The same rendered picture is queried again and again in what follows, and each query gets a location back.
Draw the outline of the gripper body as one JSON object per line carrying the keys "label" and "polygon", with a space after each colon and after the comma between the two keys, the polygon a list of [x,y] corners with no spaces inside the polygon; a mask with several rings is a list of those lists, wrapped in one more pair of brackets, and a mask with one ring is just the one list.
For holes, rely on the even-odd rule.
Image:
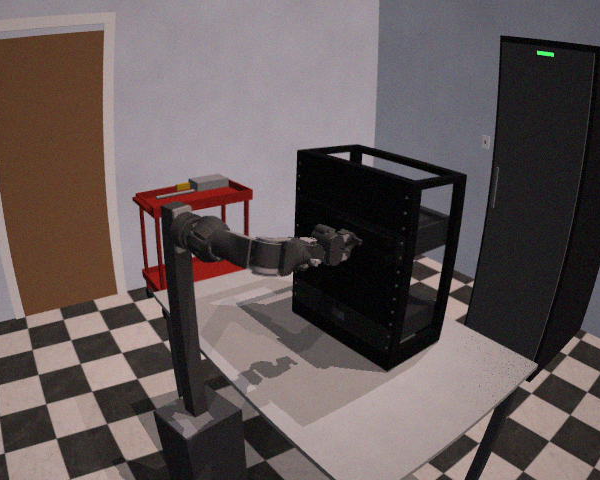
{"label": "gripper body", "polygon": [[315,243],[321,245],[324,248],[324,257],[322,263],[336,266],[338,265],[343,257],[344,249],[344,238],[335,232],[335,229],[317,224],[311,233],[310,238],[315,238]]}

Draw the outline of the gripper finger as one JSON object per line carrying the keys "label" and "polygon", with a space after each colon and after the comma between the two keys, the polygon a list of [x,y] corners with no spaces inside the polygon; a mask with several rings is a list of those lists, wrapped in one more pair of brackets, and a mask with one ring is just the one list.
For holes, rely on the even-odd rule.
{"label": "gripper finger", "polygon": [[343,257],[342,257],[341,262],[346,261],[347,258],[350,257],[350,252],[351,252],[350,250],[353,249],[353,247],[355,246],[355,244],[358,245],[358,246],[360,246],[360,245],[362,245],[362,242],[358,243],[358,242],[355,242],[353,240],[350,240],[349,243],[345,243],[344,244],[344,251],[343,251]]}
{"label": "gripper finger", "polygon": [[[358,243],[362,242],[362,239],[357,238],[357,236],[354,233],[352,233],[350,231],[347,231],[345,229],[340,229],[340,231],[337,231],[337,233],[339,235],[343,236],[343,238],[344,238],[344,244],[345,243],[349,243],[349,240],[353,240],[353,241],[358,242]],[[351,233],[353,234],[353,236],[352,236]]]}

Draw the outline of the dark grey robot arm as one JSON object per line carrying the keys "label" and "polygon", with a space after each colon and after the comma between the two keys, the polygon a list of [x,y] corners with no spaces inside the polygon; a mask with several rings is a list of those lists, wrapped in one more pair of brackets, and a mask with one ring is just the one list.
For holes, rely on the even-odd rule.
{"label": "dark grey robot arm", "polygon": [[221,262],[224,259],[252,270],[251,273],[258,276],[283,277],[295,270],[304,271],[309,265],[317,267],[324,257],[324,248],[314,243],[317,241],[315,238],[252,238],[231,231],[216,216],[201,217],[193,214],[189,205],[173,209],[172,219],[170,237],[175,244],[175,252],[181,253],[189,249],[205,263]]}

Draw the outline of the black server rack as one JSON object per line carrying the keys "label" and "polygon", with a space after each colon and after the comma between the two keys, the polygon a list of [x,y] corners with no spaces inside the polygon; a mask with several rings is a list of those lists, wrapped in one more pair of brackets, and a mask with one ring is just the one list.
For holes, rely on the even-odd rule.
{"label": "black server rack", "polygon": [[[327,155],[345,152],[350,161]],[[362,153],[439,176],[412,180],[363,165]],[[437,343],[466,180],[466,174],[359,144],[297,150],[294,238],[310,238],[322,224],[353,232],[362,245],[337,266],[321,262],[293,271],[293,313],[387,372]],[[449,184],[450,216],[420,205],[422,190]],[[435,301],[410,289],[410,282],[414,257],[443,245]]]}

